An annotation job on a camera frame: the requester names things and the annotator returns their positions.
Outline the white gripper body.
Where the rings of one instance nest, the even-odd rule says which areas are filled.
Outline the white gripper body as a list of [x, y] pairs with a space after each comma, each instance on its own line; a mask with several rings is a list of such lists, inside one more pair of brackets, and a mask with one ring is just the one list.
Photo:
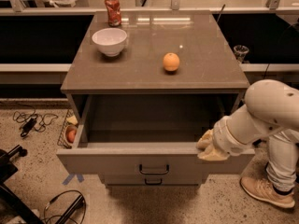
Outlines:
[[229, 117], [224, 116], [215, 123], [213, 127], [213, 146], [223, 157], [239, 156], [250, 149], [250, 145], [244, 145], [233, 137], [228, 128], [228, 120]]

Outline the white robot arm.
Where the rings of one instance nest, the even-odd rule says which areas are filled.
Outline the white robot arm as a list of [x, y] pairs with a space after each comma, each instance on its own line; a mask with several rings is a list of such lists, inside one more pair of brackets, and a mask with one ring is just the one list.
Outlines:
[[255, 141], [285, 130], [299, 130], [299, 90], [280, 81], [260, 80], [246, 90], [240, 108], [199, 139], [198, 158], [225, 161], [243, 154]]

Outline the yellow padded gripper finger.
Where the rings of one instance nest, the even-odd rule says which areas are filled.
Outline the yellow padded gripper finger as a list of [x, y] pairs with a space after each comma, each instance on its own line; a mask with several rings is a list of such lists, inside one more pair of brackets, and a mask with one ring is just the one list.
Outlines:
[[213, 130], [207, 130], [197, 141], [196, 147], [200, 150], [197, 157], [203, 161], [226, 161], [229, 154], [214, 145]]

